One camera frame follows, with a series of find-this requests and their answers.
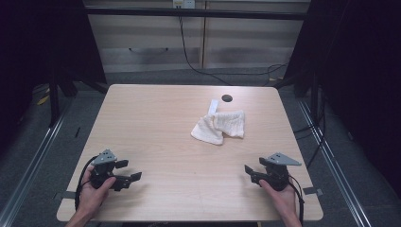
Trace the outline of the black metal stand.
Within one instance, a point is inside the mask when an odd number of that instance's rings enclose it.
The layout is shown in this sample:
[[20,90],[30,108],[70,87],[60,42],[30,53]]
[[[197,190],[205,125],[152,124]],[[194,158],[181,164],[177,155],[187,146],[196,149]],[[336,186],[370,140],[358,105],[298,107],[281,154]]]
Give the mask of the black metal stand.
[[60,117],[57,73],[56,73],[56,66],[54,64],[50,66],[49,89],[50,89],[49,97],[50,97],[50,107],[51,107],[51,117],[50,117],[49,127],[52,128],[57,123]]

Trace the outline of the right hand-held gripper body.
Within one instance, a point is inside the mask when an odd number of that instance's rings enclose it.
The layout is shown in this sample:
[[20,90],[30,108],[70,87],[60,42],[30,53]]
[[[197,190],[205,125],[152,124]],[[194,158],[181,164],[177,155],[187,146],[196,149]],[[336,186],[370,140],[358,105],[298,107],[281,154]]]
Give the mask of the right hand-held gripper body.
[[301,165],[300,162],[280,152],[272,154],[265,158],[264,161],[268,175],[267,182],[276,191],[282,191],[289,185],[288,166]]

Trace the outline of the white towel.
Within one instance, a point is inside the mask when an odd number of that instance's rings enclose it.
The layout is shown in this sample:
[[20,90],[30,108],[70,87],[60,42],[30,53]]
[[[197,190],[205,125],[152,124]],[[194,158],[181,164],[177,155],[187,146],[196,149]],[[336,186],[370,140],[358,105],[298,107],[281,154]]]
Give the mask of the white towel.
[[202,142],[220,146],[224,134],[230,137],[243,138],[245,131],[245,113],[242,110],[218,112],[218,101],[212,99],[207,115],[200,118],[191,131],[191,136]]

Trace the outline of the black horizontal bar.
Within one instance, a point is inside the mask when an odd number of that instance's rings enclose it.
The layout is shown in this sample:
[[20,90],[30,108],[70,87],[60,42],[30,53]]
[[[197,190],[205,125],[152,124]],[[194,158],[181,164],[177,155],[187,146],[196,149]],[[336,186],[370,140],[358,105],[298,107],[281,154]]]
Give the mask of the black horizontal bar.
[[306,13],[301,12],[269,12],[217,9],[139,9],[139,8],[106,8],[87,7],[87,14],[99,15],[138,15],[138,16],[173,16],[202,18],[235,18],[303,21]]

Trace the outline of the person's right hand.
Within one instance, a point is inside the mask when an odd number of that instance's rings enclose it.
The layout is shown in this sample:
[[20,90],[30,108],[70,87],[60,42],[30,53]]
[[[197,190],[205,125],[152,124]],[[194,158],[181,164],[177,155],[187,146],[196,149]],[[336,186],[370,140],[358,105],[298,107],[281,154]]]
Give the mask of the person's right hand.
[[295,192],[290,186],[282,191],[276,191],[265,180],[260,180],[259,184],[272,199],[273,205],[282,219],[297,218]]

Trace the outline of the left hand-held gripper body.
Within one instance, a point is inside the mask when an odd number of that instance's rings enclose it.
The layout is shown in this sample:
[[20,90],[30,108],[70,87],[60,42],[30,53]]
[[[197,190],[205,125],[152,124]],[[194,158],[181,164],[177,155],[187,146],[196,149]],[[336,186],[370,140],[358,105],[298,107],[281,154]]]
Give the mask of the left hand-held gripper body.
[[91,171],[90,183],[95,189],[98,189],[103,183],[113,176],[113,170],[117,157],[109,150],[105,149],[91,163],[94,167]]

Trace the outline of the person's left hand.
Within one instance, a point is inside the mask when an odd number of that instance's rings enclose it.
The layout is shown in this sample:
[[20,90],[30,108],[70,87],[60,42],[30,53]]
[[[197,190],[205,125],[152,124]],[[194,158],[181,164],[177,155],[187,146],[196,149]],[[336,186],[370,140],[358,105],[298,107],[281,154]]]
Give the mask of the person's left hand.
[[92,166],[86,168],[80,184],[81,192],[79,196],[80,202],[78,206],[78,213],[82,218],[86,219],[91,219],[96,215],[102,202],[104,202],[108,197],[110,188],[116,181],[115,177],[111,177],[107,179],[99,188],[94,188],[90,184],[92,170]]

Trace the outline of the black curtain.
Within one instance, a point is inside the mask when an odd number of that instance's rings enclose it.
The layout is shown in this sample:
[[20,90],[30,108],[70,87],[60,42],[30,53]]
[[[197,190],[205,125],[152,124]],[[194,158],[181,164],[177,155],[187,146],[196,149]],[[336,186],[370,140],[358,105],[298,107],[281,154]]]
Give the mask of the black curtain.
[[401,0],[310,0],[285,80],[322,86],[401,199]]
[[0,0],[0,153],[40,84],[74,96],[106,81],[83,0]]

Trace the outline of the metal floor rail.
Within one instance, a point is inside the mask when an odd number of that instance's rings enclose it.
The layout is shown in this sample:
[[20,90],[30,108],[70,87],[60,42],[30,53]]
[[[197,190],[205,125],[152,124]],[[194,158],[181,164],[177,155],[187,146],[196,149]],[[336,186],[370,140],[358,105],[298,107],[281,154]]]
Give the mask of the metal floor rail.
[[71,104],[67,103],[62,109],[60,116],[55,120],[54,124],[48,128],[43,141],[39,145],[35,155],[33,156],[30,164],[21,179],[13,194],[10,196],[5,208],[0,213],[0,227],[11,227],[15,217],[17,216],[25,198],[31,187],[34,179],[37,176],[39,168],[41,167],[44,158],[50,150],[53,141],[57,137],[60,128],[63,124],[65,115],[70,110]]
[[337,186],[339,187],[340,193],[342,194],[345,203],[347,204],[347,207],[357,224],[357,227],[373,227],[357,195],[345,177],[340,164],[333,153],[333,150],[326,141],[323,130],[312,120],[311,109],[303,100],[299,101],[299,106],[302,110],[307,125],[311,128],[313,137],[318,144],[318,148],[323,155],[323,158],[326,161],[326,164],[328,165],[328,168],[330,169]]

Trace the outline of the white power outlet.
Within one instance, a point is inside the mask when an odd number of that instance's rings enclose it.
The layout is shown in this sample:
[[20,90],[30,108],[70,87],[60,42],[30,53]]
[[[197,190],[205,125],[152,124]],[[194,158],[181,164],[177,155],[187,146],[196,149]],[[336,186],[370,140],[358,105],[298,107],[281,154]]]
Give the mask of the white power outlet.
[[194,9],[196,7],[195,0],[172,0],[174,9]]

